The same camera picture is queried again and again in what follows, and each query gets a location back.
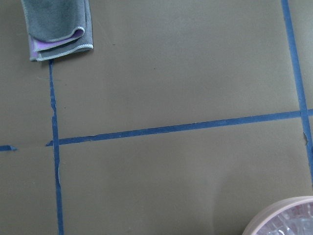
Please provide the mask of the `grey purple folded cloth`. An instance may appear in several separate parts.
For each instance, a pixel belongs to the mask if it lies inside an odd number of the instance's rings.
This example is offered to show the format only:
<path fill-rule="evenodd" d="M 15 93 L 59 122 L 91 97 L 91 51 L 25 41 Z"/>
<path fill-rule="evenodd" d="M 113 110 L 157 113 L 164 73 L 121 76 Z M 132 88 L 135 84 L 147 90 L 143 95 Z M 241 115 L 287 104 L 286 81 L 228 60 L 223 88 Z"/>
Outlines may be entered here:
<path fill-rule="evenodd" d="M 88 0 L 22 0 L 30 61 L 93 49 Z"/>

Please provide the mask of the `pink bowl of ice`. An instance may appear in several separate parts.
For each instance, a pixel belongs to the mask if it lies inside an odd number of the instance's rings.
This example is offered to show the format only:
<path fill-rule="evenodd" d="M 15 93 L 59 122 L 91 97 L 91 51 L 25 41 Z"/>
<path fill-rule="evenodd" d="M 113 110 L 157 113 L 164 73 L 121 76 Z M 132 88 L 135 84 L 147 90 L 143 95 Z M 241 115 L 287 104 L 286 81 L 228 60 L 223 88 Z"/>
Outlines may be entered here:
<path fill-rule="evenodd" d="M 300 196 L 273 203 L 257 213 L 244 235 L 311 235 L 313 197 Z"/>

